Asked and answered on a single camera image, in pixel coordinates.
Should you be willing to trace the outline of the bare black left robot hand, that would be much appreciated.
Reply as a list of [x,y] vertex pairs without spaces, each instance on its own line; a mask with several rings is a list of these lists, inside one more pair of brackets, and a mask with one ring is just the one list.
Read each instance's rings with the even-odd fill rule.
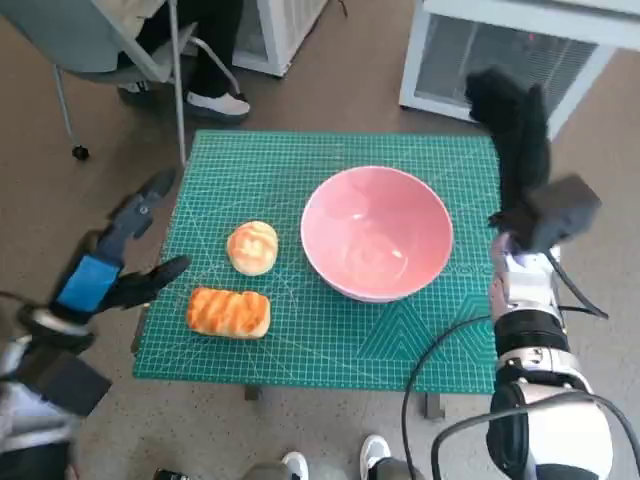
[[129,309],[153,301],[189,267],[190,258],[181,255],[147,273],[122,273],[127,241],[146,233],[153,223],[153,208],[167,196],[175,179],[173,168],[156,173],[120,202],[104,229],[88,232],[54,289],[51,307],[86,323],[105,310]]

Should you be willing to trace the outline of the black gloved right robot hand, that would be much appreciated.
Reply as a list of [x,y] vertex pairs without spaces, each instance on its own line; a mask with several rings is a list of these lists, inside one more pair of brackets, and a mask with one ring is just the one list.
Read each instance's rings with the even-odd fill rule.
[[549,181],[551,150],[544,91],[521,86],[497,68],[471,73],[470,117],[490,135],[498,156],[500,208],[489,225],[504,232],[529,191]]

